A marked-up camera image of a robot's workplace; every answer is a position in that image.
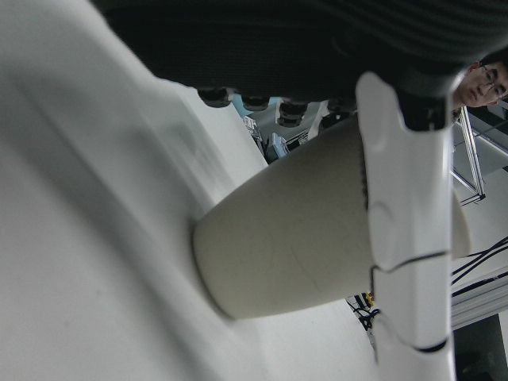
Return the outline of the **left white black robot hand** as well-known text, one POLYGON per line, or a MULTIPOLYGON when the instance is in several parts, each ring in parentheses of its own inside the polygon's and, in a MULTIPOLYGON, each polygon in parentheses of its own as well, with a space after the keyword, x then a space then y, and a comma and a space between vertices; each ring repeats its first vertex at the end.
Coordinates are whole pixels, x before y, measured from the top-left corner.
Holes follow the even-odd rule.
POLYGON ((161 79, 211 107, 281 100, 353 111, 277 160, 194 231, 202 280, 232 318, 305 309, 370 283, 384 380, 453 380, 452 93, 507 45, 504 1, 98 1, 161 79))

